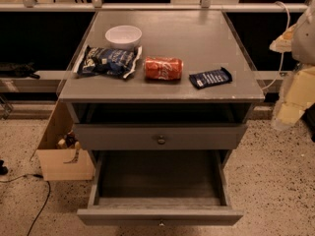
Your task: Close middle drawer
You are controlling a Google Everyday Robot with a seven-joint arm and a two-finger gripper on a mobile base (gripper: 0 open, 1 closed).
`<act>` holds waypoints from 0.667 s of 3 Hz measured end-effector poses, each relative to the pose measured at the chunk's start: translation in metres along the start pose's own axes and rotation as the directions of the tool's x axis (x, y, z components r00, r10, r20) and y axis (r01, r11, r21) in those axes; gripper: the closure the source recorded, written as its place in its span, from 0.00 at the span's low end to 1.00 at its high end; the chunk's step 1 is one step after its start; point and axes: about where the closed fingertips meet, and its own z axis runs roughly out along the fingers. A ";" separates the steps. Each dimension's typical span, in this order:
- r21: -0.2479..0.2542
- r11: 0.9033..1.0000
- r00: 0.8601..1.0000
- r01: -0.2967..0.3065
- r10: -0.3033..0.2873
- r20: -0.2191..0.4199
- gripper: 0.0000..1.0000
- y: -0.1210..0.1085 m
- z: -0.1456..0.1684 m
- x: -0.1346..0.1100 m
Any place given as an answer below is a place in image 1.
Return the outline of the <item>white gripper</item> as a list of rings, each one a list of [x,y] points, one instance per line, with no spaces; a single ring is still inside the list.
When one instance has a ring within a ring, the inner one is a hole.
[[[296,25],[286,29],[272,41],[269,49],[285,53],[291,51],[291,42]],[[315,67],[303,64],[290,72],[283,80],[280,98],[276,102],[272,127],[278,131],[293,127],[305,111],[315,103]]]

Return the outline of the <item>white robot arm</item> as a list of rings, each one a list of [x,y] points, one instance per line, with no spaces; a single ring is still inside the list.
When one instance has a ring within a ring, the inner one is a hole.
[[[290,52],[300,65],[283,80],[280,99],[273,112],[272,125],[282,131],[294,126],[315,104],[315,0],[311,0],[293,26],[271,43],[270,49]]]

